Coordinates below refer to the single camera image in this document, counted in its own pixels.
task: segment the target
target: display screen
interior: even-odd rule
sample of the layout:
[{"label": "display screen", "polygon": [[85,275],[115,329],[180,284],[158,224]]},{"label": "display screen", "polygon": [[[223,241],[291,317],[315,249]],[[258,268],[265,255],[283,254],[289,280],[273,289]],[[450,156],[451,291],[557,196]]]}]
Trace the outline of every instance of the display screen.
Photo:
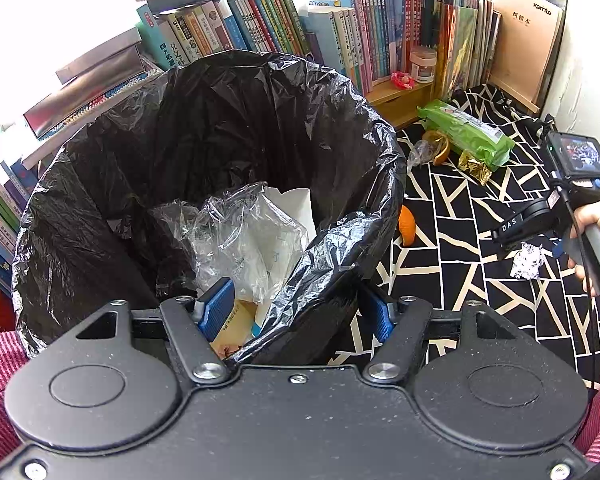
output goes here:
[{"label": "display screen", "polygon": [[568,136],[562,136],[560,142],[574,171],[600,174],[600,152],[593,142]]}]

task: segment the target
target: gold foil wrapper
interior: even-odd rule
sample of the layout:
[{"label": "gold foil wrapper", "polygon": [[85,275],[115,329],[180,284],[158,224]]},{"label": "gold foil wrapper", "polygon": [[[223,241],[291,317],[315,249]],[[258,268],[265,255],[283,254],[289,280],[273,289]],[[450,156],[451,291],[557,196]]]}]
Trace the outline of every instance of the gold foil wrapper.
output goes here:
[{"label": "gold foil wrapper", "polygon": [[491,177],[491,170],[483,162],[475,160],[474,156],[467,150],[464,150],[460,155],[458,167],[478,180],[483,186]]}]

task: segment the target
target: black trash bag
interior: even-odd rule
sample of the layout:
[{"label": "black trash bag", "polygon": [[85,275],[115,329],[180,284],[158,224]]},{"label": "black trash bag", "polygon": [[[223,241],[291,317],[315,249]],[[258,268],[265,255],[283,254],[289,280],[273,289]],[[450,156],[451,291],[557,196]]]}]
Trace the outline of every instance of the black trash bag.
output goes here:
[{"label": "black trash bag", "polygon": [[405,171],[392,127],[327,67],[231,51],[160,75],[69,140],[27,205],[13,264],[27,354],[110,300],[154,308],[195,289],[148,209],[266,181],[311,189],[318,235],[231,360],[309,364],[391,241]]}]

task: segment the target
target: brown notebook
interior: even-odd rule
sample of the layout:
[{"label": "brown notebook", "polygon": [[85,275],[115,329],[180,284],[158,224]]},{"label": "brown notebook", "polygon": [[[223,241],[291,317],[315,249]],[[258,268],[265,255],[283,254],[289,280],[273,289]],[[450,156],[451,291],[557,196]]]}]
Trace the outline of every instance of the brown notebook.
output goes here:
[{"label": "brown notebook", "polygon": [[537,112],[562,9],[546,0],[493,0],[502,14],[490,82]]}]

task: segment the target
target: bookshelf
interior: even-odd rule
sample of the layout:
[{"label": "bookshelf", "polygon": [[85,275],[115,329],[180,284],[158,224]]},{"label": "bookshelf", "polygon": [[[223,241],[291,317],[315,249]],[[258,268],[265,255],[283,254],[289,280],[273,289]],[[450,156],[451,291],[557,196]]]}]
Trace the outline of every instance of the bookshelf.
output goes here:
[{"label": "bookshelf", "polygon": [[432,99],[433,83],[416,83],[410,90],[396,88],[391,81],[376,85],[366,100],[394,128],[403,128],[418,119],[418,106]]}]

